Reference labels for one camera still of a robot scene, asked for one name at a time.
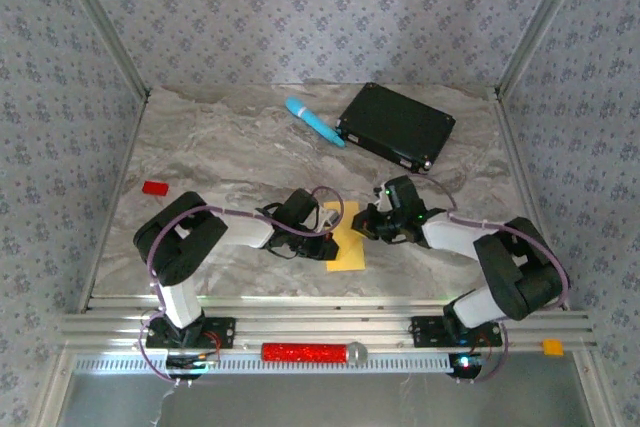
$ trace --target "metal frame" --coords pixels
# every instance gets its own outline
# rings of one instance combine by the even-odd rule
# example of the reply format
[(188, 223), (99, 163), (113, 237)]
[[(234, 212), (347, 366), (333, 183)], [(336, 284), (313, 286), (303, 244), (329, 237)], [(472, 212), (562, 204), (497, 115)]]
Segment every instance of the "metal frame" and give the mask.
[(513, 92), (522, 73), (526, 70), (547, 29), (555, 18), (565, 0), (541, 0), (531, 21), (525, 29), (525, 34), (509, 59), (500, 81), (498, 82), (500, 98), (506, 99)]
[(100, 0), (79, 0), (84, 11), (93, 23), (97, 32), (104, 41), (105, 48), (113, 56), (113, 60), (116, 62), (122, 76), (131, 88), (131, 91), (138, 97), (139, 100), (146, 98), (146, 87), (144, 81), (136, 69), (133, 59), (129, 55), (122, 40), (118, 36), (113, 23), (109, 19), (109, 15), (100, 3)]
[[(525, 211), (541, 229), (548, 231), (539, 215), (522, 168), (504, 107), (494, 89), (487, 98), (494, 103), (501, 138)], [(129, 146), (128, 162), (134, 140)], [(80, 308), (84, 314), (64, 318), (63, 352), (55, 359), (43, 379), (43, 388), (34, 412), (33, 426), (55, 426), (64, 407), (64, 399), (73, 369), (82, 355), (131, 356), (140, 320), (157, 307), (153, 296), (90, 297), (93, 282), (83, 292)], [(440, 315), (442, 302), (407, 298), (235, 298), (202, 297), (205, 312), (232, 315), (238, 319), (237, 337), (232, 355), (253, 358), (263, 341), (331, 341), (365, 343), (376, 356), (416, 356), (450, 352), (455, 349), (414, 349), (407, 331), (409, 318), (415, 315)], [(611, 387), (596, 349), (588, 314), (578, 311), (540, 312), (522, 322), (507, 321), (511, 352), (541, 351), (545, 338), (563, 342), (578, 369), (581, 387), (596, 427), (623, 425)]]
[(142, 124), (142, 117), (144, 116), (144, 112), (147, 107), (147, 100), (147, 96), (145, 96), (145, 98), (138, 103), (138, 107), (136, 109), (133, 132), (131, 132), (131, 136), (127, 141), (127, 148), (125, 150), (122, 165), (120, 166), (120, 173), (118, 174), (118, 179), (116, 180), (116, 185), (113, 190), (114, 193), (109, 202), (109, 208), (107, 209), (106, 220), (102, 227), (102, 230), (100, 231), (98, 248), (96, 249), (93, 258), (91, 259), (91, 264), (89, 264), (87, 269), (88, 275), (82, 288), (82, 293), (80, 294), (80, 301), (77, 307), (78, 312), (84, 312), (89, 306), (91, 292), (93, 291), (93, 286), (96, 282), (96, 276), (98, 275), (98, 266), (100, 265), (100, 259), (102, 258), (102, 253), (104, 252), (105, 245), (107, 244), (107, 237), (109, 236), (109, 232), (111, 230), (111, 223), (113, 222), (113, 218), (116, 214), (116, 208), (118, 207), (118, 201), (120, 200), (120, 193), (122, 192), (122, 188), (124, 186), (129, 162), (131, 161), (133, 149), (138, 138), (138, 132), (140, 131), (140, 125)]
[[(455, 353), (460, 348), (415, 349), (409, 333), (417, 315), (442, 315), (446, 302), (403, 298), (224, 299), (201, 297), (209, 316), (235, 317), (233, 353), (256, 354), (264, 342), (361, 342), (372, 354)], [(66, 349), (82, 353), (131, 353), (141, 322), (158, 307), (153, 296), (98, 297), (86, 314), (62, 323)], [(589, 317), (579, 311), (548, 311), (504, 322), (513, 352), (541, 352), (542, 340), (558, 339), (567, 351), (595, 347)]]

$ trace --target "red block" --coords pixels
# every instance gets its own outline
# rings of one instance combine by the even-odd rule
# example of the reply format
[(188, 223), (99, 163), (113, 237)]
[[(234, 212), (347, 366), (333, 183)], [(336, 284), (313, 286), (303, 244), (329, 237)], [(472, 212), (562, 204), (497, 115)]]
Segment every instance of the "red block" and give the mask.
[(165, 195), (167, 195), (167, 192), (169, 192), (169, 184), (147, 180), (142, 186), (142, 192), (147, 195), (159, 195), (161, 197), (164, 197)]

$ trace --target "metal bracket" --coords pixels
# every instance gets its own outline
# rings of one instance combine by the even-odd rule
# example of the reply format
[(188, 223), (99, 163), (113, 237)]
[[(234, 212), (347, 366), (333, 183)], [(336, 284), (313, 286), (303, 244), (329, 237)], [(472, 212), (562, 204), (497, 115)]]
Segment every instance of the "metal bracket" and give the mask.
[(494, 322), (461, 333), (456, 342), (447, 332), (442, 316), (411, 317), (409, 333), (413, 336), (413, 346), (416, 348), (464, 346), (471, 349), (502, 346), (500, 327)]
[[(211, 332), (220, 340), (221, 349), (231, 349), (233, 348), (233, 339), (236, 333), (236, 319), (233, 317), (205, 317), (199, 331), (199, 335), (190, 339), (189, 345), (184, 347), (204, 350), (215, 349), (215, 342), (203, 335), (205, 332)], [(181, 347), (173, 326), (169, 324), (165, 317), (159, 317), (151, 322), (145, 345), (148, 349), (176, 349)]]

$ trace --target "red cylinder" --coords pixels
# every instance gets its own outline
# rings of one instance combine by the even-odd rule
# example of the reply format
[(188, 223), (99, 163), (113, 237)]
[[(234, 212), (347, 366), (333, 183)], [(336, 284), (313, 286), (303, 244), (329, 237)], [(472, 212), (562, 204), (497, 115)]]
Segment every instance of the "red cylinder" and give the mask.
[(339, 344), (262, 344), (265, 362), (316, 362), (346, 364), (347, 346)]

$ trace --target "glass panel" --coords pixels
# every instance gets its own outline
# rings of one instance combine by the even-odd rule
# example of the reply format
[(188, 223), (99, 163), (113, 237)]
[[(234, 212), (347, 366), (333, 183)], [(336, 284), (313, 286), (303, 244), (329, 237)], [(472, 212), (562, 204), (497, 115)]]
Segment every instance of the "glass panel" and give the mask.
[(74, 375), (60, 427), (590, 426), (570, 357), (511, 355), (487, 383), (443, 374)]

